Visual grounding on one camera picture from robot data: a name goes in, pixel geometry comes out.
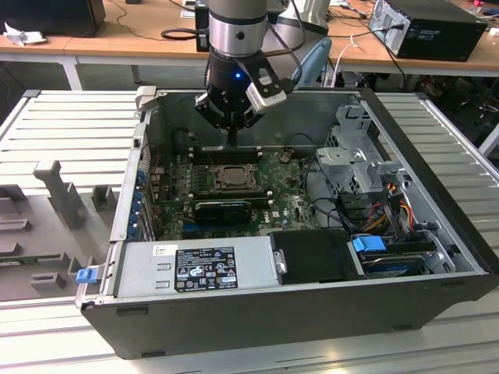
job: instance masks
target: sticker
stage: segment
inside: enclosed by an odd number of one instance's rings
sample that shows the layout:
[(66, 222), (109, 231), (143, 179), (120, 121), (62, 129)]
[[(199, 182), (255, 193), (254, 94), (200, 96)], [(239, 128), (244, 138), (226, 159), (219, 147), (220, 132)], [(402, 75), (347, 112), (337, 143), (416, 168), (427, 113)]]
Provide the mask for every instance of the sticker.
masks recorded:
[(3, 263), (0, 263), (0, 267), (8, 266), (21, 266), (21, 263), (18, 261), (4, 261)]
[[(157, 245), (157, 247), (168, 247), (168, 245)], [(177, 292), (214, 291), (229, 288), (237, 288), (234, 247), (175, 251), (175, 290)]]
[(174, 256), (179, 248), (176, 244), (155, 245), (153, 246), (153, 256)]

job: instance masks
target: white cable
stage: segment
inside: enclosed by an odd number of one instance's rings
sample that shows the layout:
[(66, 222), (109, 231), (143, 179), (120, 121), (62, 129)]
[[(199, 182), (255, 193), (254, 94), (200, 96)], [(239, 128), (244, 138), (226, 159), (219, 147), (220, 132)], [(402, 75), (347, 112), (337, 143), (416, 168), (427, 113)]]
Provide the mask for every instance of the white cable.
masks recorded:
[[(376, 33), (377, 31), (386, 31), (386, 27), (381, 27), (379, 29), (372, 30), (369, 34)], [(331, 88), (334, 88), (336, 86), (336, 77), (338, 76), (338, 67), (340, 65), (340, 60), (342, 59), (343, 54), (346, 52), (347, 49), (350, 47), (357, 47), (360, 48), (360, 46), (353, 40), (354, 37), (362, 36), (360, 34), (352, 34), (350, 35), (350, 44), (347, 45), (346, 47), (343, 48), (343, 51), (340, 53), (338, 56), (338, 60), (336, 61), (336, 66), (334, 67), (333, 71), (333, 81), (331, 82)]]
[(481, 18), (481, 19), (490, 19), (490, 18), (494, 18), (494, 17), (499, 17), (499, 13), (498, 14), (493, 14), (492, 16), (484, 16), (484, 17), (478, 17), (478, 18)]

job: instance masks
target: paper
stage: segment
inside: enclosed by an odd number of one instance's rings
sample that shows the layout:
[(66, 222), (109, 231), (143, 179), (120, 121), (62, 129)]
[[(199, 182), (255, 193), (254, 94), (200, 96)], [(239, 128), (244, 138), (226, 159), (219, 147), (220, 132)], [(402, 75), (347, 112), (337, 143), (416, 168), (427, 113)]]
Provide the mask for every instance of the paper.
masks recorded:
[(19, 31), (10, 27), (7, 23), (5, 23), (5, 32), (3, 36), (9, 39), (12, 43), (20, 45), (24, 47), (25, 44), (36, 44), (43, 43), (47, 41), (44, 36), (37, 31)]

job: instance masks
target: metal bracket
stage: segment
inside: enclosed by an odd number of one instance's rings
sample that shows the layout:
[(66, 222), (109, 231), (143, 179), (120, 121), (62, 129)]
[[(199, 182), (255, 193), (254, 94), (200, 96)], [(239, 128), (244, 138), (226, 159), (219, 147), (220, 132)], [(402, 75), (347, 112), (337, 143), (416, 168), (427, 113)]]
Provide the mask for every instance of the metal bracket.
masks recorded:
[(151, 101), (156, 98), (156, 86), (141, 86), (135, 95), (135, 105), (138, 111), (146, 111), (154, 106)]
[(79, 228), (83, 218), (78, 213), (82, 205), (81, 198), (72, 183), (67, 186), (59, 172), (61, 164), (59, 161), (40, 161), (34, 169), (33, 175), (40, 179), (50, 192), (50, 202), (55, 211), (61, 214), (61, 218), (69, 230)]

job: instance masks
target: black plastic cover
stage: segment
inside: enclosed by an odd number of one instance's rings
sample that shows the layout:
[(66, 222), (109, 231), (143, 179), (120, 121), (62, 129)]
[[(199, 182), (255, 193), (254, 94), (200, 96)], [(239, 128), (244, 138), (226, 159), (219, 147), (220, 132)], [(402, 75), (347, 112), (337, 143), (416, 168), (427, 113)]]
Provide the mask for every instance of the black plastic cover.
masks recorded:
[(279, 277), (280, 284), (359, 279), (344, 231), (275, 231), (270, 236), (272, 250), (284, 254), (287, 272)]

